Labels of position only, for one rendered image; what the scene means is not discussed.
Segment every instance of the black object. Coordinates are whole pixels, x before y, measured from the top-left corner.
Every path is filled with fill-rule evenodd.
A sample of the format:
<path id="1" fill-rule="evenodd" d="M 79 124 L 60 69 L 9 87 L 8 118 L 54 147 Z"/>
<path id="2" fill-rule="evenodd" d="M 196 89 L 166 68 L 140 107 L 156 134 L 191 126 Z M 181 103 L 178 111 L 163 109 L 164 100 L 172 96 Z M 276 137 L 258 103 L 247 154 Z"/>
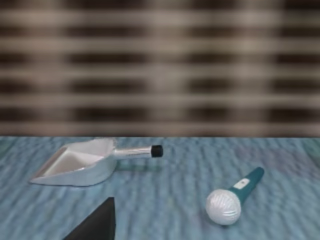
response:
<path id="1" fill-rule="evenodd" d="M 63 240 L 114 240 L 115 234 L 115 200 L 109 197 Z"/>
<path id="2" fill-rule="evenodd" d="M 164 149 L 161 145 L 153 145 L 151 147 L 151 156 L 153 158 L 161 158 L 164 155 Z"/>

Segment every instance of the microphone head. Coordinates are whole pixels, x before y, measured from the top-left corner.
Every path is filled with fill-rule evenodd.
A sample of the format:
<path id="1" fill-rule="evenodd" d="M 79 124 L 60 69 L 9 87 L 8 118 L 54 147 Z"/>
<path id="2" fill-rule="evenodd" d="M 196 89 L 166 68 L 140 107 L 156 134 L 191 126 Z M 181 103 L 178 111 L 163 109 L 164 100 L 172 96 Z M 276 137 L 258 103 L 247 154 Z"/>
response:
<path id="1" fill-rule="evenodd" d="M 205 210 L 216 224 L 232 225 L 240 217 L 241 202 L 232 191 L 217 189 L 207 197 Z"/>

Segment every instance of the tabletop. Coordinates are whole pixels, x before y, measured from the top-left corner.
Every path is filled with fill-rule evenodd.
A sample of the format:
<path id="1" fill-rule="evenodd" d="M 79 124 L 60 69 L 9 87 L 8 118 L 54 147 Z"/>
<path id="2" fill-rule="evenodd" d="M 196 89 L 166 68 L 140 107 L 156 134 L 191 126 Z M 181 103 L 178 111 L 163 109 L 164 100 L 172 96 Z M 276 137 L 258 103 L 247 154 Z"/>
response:
<path id="1" fill-rule="evenodd" d="M 320 169 L 303 138 L 119 137 L 163 145 L 155 159 L 122 160 L 89 187 L 28 180 L 62 145 L 94 137 L 0 137 L 0 239 L 61 240 L 114 197 L 115 240 L 319 239 Z M 231 226 L 212 223 L 206 198 L 256 167 L 265 174 Z"/>

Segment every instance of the scoop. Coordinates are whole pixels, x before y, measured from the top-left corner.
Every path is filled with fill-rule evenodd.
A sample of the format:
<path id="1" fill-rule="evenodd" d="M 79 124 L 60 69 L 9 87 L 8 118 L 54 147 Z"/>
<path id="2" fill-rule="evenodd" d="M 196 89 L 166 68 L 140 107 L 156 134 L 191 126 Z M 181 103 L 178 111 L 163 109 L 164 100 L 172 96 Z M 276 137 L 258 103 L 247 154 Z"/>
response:
<path id="1" fill-rule="evenodd" d="M 70 143 L 62 146 L 31 178 L 30 183 L 79 187 L 95 185 L 112 175 L 118 160 L 162 156 L 161 145 L 117 149 L 113 138 Z"/>
<path id="2" fill-rule="evenodd" d="M 241 206 L 264 173 L 262 167 L 257 167 L 228 190 L 217 189 L 211 192 L 205 204 L 209 218 L 219 225 L 234 224 L 240 218 Z"/>

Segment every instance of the blurred background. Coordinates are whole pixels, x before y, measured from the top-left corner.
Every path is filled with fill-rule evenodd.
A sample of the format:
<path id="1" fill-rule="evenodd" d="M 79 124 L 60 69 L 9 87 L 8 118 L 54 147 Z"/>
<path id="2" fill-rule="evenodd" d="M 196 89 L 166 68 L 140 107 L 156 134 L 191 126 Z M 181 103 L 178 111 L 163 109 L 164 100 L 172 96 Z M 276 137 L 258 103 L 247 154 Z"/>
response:
<path id="1" fill-rule="evenodd" d="M 320 136 L 320 0 L 0 0 L 0 135 Z"/>

